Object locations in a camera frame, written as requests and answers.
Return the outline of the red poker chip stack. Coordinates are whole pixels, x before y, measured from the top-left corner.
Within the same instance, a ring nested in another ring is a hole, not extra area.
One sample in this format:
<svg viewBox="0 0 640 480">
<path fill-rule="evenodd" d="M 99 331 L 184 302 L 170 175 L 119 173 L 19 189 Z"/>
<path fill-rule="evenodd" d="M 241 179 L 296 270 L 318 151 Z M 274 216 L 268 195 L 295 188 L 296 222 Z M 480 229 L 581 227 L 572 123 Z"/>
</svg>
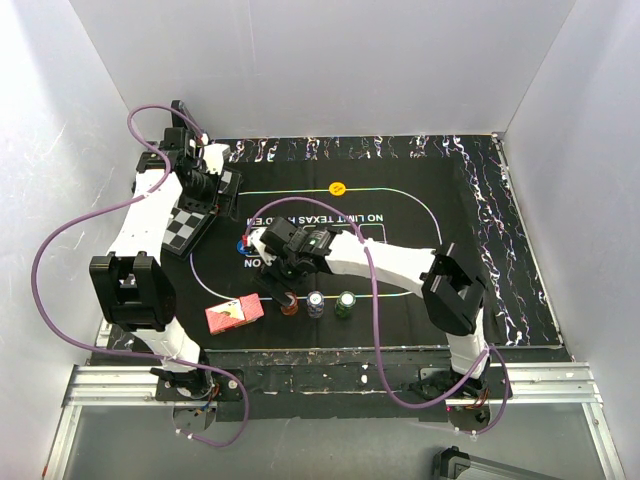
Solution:
<svg viewBox="0 0 640 480">
<path fill-rule="evenodd" d="M 293 316 L 298 312 L 298 298 L 295 294 L 288 292 L 287 299 L 288 303 L 280 306 L 281 312 L 285 316 Z"/>
</svg>

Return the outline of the blue poker chip stack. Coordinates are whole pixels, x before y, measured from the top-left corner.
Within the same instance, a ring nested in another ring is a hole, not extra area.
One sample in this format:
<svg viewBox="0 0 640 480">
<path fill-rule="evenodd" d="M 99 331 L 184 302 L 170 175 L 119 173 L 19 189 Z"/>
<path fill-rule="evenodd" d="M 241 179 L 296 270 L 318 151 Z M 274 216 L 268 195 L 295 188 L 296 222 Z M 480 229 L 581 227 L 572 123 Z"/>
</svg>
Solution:
<svg viewBox="0 0 640 480">
<path fill-rule="evenodd" d="M 306 297 L 306 309 L 310 318 L 318 319 L 323 315 L 325 299 L 321 292 L 312 291 Z"/>
</svg>

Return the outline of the blue small blind button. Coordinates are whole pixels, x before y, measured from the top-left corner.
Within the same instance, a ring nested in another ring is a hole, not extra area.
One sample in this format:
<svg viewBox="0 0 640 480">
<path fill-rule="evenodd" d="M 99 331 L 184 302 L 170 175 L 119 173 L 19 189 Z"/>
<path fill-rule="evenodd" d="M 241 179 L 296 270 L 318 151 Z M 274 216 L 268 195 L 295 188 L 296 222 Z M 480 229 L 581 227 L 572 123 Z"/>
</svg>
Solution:
<svg viewBox="0 0 640 480">
<path fill-rule="evenodd" d="M 246 246 L 244 245 L 242 240 L 240 240 L 237 243 L 236 248 L 237 248 L 237 251 L 242 255 L 247 255 L 249 253 L 249 251 L 246 249 Z"/>
</svg>

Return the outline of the yellow big blind button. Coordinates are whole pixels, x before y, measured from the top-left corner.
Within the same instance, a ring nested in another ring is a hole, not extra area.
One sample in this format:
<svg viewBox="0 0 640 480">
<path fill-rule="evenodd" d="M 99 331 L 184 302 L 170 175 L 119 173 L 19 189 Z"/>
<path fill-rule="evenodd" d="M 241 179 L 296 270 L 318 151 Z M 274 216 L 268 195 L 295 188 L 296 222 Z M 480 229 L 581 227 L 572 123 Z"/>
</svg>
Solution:
<svg viewBox="0 0 640 480">
<path fill-rule="evenodd" d="M 342 182 L 339 181 L 335 181 L 332 182 L 329 187 L 328 187 L 328 191 L 331 195 L 339 197 L 342 196 L 346 193 L 347 188 L 346 185 Z"/>
</svg>

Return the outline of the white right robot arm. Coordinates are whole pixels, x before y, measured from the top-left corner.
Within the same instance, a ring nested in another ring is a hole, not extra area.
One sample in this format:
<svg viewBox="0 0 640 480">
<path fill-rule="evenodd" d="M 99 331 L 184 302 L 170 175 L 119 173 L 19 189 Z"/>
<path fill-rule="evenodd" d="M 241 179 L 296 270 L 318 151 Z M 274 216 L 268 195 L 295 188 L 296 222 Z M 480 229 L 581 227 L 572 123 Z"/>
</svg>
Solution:
<svg viewBox="0 0 640 480">
<path fill-rule="evenodd" d="M 415 249 L 363 239 L 333 227 L 297 227 L 276 218 L 243 239 L 262 260 L 256 283 L 283 307 L 308 275 L 357 276 L 398 287 L 424 301 L 427 317 L 444 332 L 451 355 L 454 389 L 475 397 L 489 384 L 484 334 L 486 280 L 458 245 Z"/>
</svg>

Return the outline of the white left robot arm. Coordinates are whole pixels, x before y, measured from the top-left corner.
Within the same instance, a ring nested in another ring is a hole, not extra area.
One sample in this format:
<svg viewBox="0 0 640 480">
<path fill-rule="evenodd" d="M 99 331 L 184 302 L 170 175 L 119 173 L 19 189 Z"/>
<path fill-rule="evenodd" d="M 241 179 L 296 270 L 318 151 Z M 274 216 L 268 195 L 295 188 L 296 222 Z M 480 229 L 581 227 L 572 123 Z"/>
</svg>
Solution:
<svg viewBox="0 0 640 480">
<path fill-rule="evenodd" d="M 142 341 L 159 357 L 156 375 L 184 397 L 200 400 L 214 387 L 211 373 L 198 366 L 200 346 L 176 317 L 177 294 L 161 268 L 161 250 L 174 208 L 217 214 L 226 204 L 236 175 L 226 169 L 226 144 L 170 127 L 157 145 L 140 156 L 134 195 L 123 226 L 107 254 L 89 265 L 104 319 Z"/>
</svg>

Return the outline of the black white chess board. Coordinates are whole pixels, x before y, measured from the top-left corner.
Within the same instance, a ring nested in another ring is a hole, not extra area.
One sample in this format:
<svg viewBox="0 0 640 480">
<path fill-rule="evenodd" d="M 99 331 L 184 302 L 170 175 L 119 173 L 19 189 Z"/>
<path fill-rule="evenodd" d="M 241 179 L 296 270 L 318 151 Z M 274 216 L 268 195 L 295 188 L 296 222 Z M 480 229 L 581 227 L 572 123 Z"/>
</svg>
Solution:
<svg viewBox="0 0 640 480">
<path fill-rule="evenodd" d="M 224 167 L 216 201 L 206 213 L 186 210 L 177 202 L 167 223 L 162 250 L 184 260 L 217 218 L 231 218 L 236 221 L 242 181 L 243 177 L 239 171 Z"/>
</svg>

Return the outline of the red playing card box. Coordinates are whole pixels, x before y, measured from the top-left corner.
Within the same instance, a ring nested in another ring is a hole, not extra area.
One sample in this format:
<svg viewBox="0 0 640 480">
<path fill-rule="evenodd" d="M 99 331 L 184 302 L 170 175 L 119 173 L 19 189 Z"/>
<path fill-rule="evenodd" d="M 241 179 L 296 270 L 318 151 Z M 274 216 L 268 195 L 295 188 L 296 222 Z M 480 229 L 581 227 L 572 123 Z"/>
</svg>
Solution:
<svg viewBox="0 0 640 480">
<path fill-rule="evenodd" d="M 209 333 L 217 335 L 256 321 L 264 316 L 264 310 L 259 295 L 254 293 L 207 308 L 205 316 Z"/>
</svg>

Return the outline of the black chess board lid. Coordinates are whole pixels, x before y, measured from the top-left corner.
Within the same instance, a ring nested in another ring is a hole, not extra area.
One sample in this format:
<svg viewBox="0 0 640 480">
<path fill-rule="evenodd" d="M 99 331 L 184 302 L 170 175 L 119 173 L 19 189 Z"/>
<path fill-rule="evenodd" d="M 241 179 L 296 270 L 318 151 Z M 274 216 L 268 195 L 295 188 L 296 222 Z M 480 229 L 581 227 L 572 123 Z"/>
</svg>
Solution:
<svg viewBox="0 0 640 480">
<path fill-rule="evenodd" d="M 185 128 L 191 131 L 196 137 L 196 141 L 200 145 L 209 144 L 209 136 L 206 131 L 196 122 L 193 115 L 188 110 L 186 104 L 182 100 L 173 100 L 170 108 L 172 109 L 172 125 L 176 128 Z"/>
</svg>

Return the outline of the green poker chip stack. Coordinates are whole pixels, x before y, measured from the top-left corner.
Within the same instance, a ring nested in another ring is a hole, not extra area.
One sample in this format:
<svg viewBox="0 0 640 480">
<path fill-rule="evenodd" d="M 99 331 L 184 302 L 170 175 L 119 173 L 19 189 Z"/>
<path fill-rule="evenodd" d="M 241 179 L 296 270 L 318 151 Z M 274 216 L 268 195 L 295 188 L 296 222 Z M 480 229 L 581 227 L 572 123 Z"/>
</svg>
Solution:
<svg viewBox="0 0 640 480">
<path fill-rule="evenodd" d="M 336 299 L 334 312 L 338 318 L 346 319 L 356 304 L 356 297 L 350 291 L 342 292 Z"/>
</svg>

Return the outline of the black poker felt mat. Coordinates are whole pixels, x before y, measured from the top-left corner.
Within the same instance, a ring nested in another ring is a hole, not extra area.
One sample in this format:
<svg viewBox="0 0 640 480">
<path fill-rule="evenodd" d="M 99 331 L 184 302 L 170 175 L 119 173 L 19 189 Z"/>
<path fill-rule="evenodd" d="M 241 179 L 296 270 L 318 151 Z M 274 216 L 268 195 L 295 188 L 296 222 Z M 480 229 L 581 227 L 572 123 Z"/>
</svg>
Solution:
<svg viewBox="0 0 640 480">
<path fill-rule="evenodd" d="M 338 349 L 442 346 L 438 317 L 418 279 L 441 250 L 485 281 L 485 335 L 508 347 L 558 347 L 551 313 L 496 143 L 487 136 L 418 135 L 233 139 L 243 177 L 238 210 L 177 255 L 197 220 L 166 215 L 160 264 L 177 293 L 177 315 L 202 347 Z M 246 228 L 284 217 L 334 234 L 325 266 L 293 289 L 317 291 L 324 312 L 281 313 L 255 279 Z M 401 282 L 411 273 L 416 278 Z"/>
</svg>

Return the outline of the black case bottom right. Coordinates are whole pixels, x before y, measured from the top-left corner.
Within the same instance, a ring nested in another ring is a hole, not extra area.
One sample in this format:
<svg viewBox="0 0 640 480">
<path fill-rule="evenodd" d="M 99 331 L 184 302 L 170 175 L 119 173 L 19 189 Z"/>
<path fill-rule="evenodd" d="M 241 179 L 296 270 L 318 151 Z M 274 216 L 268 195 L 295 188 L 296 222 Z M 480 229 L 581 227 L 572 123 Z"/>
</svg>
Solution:
<svg viewBox="0 0 640 480">
<path fill-rule="evenodd" d="M 554 476 L 507 465 L 448 447 L 434 455 L 432 479 L 554 479 Z"/>
</svg>

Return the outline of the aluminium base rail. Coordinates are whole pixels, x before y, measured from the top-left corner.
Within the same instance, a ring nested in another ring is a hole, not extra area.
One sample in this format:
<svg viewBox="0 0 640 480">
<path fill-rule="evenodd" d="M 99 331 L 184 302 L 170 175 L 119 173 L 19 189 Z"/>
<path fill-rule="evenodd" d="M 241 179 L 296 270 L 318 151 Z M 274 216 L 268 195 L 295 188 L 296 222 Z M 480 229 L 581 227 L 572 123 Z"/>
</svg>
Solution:
<svg viewBox="0 0 640 480">
<path fill-rule="evenodd" d="M 208 413 L 161 387 L 145 366 L 72 373 L 46 479 L 425 479 L 439 450 L 562 479 L 626 479 L 590 367 L 563 352 L 505 351 L 480 412 L 458 399 L 394 404 L 369 352 L 221 352 L 243 379 Z M 490 430 L 472 421 L 491 415 Z"/>
</svg>

